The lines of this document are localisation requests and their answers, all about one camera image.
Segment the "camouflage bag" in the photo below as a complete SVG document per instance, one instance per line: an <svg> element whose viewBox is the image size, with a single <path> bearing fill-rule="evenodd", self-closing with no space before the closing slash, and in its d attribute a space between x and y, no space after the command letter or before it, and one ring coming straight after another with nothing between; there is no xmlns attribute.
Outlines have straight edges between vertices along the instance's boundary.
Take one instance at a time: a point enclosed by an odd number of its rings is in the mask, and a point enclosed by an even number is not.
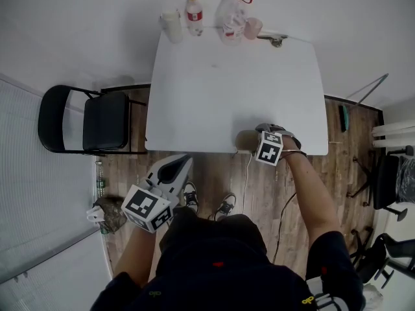
<svg viewBox="0 0 415 311"><path fill-rule="evenodd" d="M114 234L125 223L126 216L121 209L124 199L118 196L100 197L93 204L99 206L104 212L104 221L99 222L102 235Z"/></svg>

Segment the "white plastic bag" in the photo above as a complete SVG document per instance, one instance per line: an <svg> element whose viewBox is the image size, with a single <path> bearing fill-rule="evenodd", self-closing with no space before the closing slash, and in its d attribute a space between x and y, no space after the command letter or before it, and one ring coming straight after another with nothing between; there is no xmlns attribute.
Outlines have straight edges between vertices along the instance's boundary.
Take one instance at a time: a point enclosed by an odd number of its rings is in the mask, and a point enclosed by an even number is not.
<svg viewBox="0 0 415 311"><path fill-rule="evenodd" d="M104 221L104 211L100 205L96 205L90 210L86 211L87 220L92 223L99 223Z"/></svg>

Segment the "person's black shirt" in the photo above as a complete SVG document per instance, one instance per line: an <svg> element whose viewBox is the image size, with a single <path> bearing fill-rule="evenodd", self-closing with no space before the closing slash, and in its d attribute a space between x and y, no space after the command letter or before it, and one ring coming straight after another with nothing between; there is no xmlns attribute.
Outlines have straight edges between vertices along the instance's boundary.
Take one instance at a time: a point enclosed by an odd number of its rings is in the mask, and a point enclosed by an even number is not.
<svg viewBox="0 0 415 311"><path fill-rule="evenodd" d="M362 281L338 231L314 241L300 277L272 264L261 249L220 234L217 223L207 227L203 238L171 242L149 283L118 274L91 311L317 311L311 279L320 279L322 293L348 311L365 307Z"/></svg>

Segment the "black folding chair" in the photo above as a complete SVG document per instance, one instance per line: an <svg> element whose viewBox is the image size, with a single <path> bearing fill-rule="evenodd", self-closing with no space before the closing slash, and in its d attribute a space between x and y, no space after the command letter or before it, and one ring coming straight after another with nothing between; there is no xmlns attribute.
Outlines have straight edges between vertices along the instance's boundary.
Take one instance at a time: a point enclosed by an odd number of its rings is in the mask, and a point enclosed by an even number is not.
<svg viewBox="0 0 415 311"><path fill-rule="evenodd" d="M82 149L68 150L64 144L63 121L66 102L72 92L85 94ZM38 137L41 144L56 154L145 155L133 151L132 106L146 107L121 91L100 93L67 85L56 85L46 91L38 115Z"/></svg>

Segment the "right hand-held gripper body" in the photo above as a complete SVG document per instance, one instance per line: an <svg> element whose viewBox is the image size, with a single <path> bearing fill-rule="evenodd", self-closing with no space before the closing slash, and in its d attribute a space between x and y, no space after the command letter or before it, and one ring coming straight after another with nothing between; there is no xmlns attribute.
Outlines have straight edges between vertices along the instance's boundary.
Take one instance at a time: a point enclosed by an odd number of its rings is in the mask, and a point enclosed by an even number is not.
<svg viewBox="0 0 415 311"><path fill-rule="evenodd" d="M301 142L296 138L296 136L284 129L281 126L276 124L259 124L255 130L259 133L259 144L257 150L255 151L255 160L276 166L280 159L281 153L284 152L283 136L290 137L297 146L297 150L294 152L302 153Z"/></svg>

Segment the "brown round object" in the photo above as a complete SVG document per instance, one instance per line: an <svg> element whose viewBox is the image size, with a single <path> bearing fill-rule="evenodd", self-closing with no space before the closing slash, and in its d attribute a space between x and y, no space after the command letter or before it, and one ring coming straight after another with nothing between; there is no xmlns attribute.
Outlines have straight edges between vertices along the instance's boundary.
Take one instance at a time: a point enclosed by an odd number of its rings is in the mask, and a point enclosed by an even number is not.
<svg viewBox="0 0 415 311"><path fill-rule="evenodd" d="M238 152L255 152L260 143L261 136L256 130L240 131L235 139L235 147Z"/></svg>

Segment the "black office chair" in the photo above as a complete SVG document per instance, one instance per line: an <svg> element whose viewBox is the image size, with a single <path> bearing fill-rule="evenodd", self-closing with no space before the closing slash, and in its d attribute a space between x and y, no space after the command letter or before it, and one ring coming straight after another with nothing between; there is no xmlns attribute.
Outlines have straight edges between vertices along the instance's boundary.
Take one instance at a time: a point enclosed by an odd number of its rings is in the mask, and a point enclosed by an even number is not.
<svg viewBox="0 0 415 311"><path fill-rule="evenodd" d="M357 241L357 249L350 255L352 264L364 284L383 276L385 287L395 271L415 280L415 239L396 241L390 235L380 234L371 247L368 242L374 229L366 227L368 236L361 240L358 230L351 234Z"/></svg>

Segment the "person's left forearm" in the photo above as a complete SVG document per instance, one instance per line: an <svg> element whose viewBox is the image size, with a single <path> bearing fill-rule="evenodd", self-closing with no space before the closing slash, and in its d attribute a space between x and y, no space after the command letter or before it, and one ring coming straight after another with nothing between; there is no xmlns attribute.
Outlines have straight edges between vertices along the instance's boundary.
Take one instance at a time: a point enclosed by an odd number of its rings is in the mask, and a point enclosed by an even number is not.
<svg viewBox="0 0 415 311"><path fill-rule="evenodd" d="M135 227L115 265L113 278L121 273L127 273L136 285L144 287L150 277L155 245L156 233Z"/></svg>

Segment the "person's right forearm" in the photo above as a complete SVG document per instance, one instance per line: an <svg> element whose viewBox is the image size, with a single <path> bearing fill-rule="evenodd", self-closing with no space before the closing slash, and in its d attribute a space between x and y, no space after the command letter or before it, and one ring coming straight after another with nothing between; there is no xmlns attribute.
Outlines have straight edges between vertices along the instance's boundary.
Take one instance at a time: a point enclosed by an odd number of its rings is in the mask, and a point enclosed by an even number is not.
<svg viewBox="0 0 415 311"><path fill-rule="evenodd" d="M291 170L298 205L309 243L331 231L340 231L335 203L311 162L299 151L288 152L284 159Z"/></svg>

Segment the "person's left shoe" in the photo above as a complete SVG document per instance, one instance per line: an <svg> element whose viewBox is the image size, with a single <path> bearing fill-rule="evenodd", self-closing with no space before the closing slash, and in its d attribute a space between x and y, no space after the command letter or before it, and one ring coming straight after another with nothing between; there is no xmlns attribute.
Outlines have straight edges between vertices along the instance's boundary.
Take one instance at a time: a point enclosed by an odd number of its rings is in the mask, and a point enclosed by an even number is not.
<svg viewBox="0 0 415 311"><path fill-rule="evenodd" d="M199 202L197 199L197 191L196 191L196 187L194 183L192 183L191 181L188 181L185 184L183 196L184 196L185 206L191 209L195 214L198 214Z"/></svg>

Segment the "dark flat gadget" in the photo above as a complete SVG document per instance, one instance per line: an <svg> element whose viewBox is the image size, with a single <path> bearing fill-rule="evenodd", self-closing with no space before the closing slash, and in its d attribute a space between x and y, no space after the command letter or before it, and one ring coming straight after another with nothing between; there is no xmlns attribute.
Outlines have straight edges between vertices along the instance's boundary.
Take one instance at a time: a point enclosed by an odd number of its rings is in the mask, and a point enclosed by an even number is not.
<svg viewBox="0 0 415 311"><path fill-rule="evenodd" d="M283 40L287 39L287 35L266 35L266 36L257 36L257 39L267 40L273 47L280 48L282 46Z"/></svg>

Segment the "white wall pipes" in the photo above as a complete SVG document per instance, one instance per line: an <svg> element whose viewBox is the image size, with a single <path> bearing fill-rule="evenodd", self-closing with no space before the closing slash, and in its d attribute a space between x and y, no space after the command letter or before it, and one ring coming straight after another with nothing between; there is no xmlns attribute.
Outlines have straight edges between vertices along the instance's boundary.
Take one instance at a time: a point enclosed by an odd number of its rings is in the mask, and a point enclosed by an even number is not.
<svg viewBox="0 0 415 311"><path fill-rule="evenodd" d="M374 148L415 146L415 120L384 124L372 128Z"/></svg>

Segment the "person's shoe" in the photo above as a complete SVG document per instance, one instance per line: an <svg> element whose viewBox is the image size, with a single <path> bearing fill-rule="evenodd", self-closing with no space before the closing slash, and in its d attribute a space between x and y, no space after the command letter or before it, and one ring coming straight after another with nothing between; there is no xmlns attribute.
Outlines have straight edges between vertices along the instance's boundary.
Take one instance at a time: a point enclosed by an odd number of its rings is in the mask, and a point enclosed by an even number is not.
<svg viewBox="0 0 415 311"><path fill-rule="evenodd" d="M185 184L183 196L184 196L185 206L191 209L195 214L198 214L199 202L197 199L197 191L196 191L196 187L194 183L192 183L191 181L188 181Z"/></svg>
<svg viewBox="0 0 415 311"><path fill-rule="evenodd" d="M229 193L227 196L224 197L218 209L215 211L213 215L213 220L218 222L228 217L232 213L235 204L236 196L234 195L234 193Z"/></svg>

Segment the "green broom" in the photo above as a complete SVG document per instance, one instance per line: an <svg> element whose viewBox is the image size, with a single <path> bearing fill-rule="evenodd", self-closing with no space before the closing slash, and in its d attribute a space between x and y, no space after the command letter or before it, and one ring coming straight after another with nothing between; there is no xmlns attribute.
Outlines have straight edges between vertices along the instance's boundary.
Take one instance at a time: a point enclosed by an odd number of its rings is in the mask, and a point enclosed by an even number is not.
<svg viewBox="0 0 415 311"><path fill-rule="evenodd" d="M389 76L389 74L386 73L383 76L381 76L381 77L375 79L374 81L370 82L369 84L366 84L362 88L356 90L350 96L348 96L347 99L349 99L350 97L353 97L354 95L359 94L360 92L362 92L365 89L368 89L368 92L360 99L360 101L354 103L354 105L352 105L350 108L347 108L345 104L341 104L341 105L338 106L339 119L340 119L340 129L341 129L342 133L348 131L349 128L350 128L350 115L351 115L351 112L355 108L359 107L362 104L362 102L367 97L369 97L388 78L388 76Z"/></svg>

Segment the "green bottles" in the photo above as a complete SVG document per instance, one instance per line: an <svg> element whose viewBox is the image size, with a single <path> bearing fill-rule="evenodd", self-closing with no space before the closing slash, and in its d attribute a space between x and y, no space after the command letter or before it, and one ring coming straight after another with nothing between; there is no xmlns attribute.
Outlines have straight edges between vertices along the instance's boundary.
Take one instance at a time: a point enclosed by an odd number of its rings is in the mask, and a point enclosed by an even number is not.
<svg viewBox="0 0 415 311"><path fill-rule="evenodd" d="M96 166L97 197L101 198L106 195L106 179L104 176L102 161L101 160L96 161L95 166Z"/></svg>

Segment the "small yellow-capped plastic bottle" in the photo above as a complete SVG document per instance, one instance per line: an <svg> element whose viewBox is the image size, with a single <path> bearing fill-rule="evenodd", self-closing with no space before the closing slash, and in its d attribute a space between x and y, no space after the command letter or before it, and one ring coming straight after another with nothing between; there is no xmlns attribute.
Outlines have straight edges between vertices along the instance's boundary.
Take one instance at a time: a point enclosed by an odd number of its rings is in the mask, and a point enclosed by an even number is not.
<svg viewBox="0 0 415 311"><path fill-rule="evenodd" d="M201 36L203 33L202 5L199 0L187 0L185 6L187 26L192 36Z"/></svg>

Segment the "white plastic container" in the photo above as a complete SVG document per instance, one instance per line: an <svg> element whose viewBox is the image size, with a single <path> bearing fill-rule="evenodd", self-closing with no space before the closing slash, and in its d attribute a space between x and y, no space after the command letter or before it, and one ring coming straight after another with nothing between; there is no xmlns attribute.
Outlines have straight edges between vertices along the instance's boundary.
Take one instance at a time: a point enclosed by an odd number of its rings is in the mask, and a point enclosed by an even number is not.
<svg viewBox="0 0 415 311"><path fill-rule="evenodd" d="M183 40L182 25L178 9L164 11L160 15L161 27L171 43Z"/></svg>

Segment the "person's right shoe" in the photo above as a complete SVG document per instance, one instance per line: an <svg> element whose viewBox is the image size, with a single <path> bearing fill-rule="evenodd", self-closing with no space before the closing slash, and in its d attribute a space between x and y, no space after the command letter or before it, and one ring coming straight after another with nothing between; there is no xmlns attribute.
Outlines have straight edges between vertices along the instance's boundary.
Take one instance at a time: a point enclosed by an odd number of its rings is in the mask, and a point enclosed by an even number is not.
<svg viewBox="0 0 415 311"><path fill-rule="evenodd" d="M213 220L218 222L228 217L232 213L235 204L236 196L234 195L234 193L229 193L227 196L224 197L218 209L215 211L213 215Z"/></svg>

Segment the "pink cup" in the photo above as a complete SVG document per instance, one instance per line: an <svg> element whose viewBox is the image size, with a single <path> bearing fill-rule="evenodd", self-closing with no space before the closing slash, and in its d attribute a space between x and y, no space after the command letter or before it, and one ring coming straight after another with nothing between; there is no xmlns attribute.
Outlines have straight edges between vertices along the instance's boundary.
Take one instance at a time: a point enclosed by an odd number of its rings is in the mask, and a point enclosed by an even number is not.
<svg viewBox="0 0 415 311"><path fill-rule="evenodd" d="M249 17L246 20L244 29L244 36L248 40L254 40L257 38L263 27L262 21L255 17Z"/></svg>

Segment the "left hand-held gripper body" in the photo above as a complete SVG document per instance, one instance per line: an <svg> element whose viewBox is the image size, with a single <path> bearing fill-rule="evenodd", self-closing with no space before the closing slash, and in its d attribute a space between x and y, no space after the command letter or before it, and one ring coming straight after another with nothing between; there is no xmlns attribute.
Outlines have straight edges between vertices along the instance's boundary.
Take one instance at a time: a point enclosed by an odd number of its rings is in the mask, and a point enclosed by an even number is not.
<svg viewBox="0 0 415 311"><path fill-rule="evenodd" d="M173 217L181 189L181 173L150 171L138 185L131 186L121 209L130 222L155 233Z"/></svg>

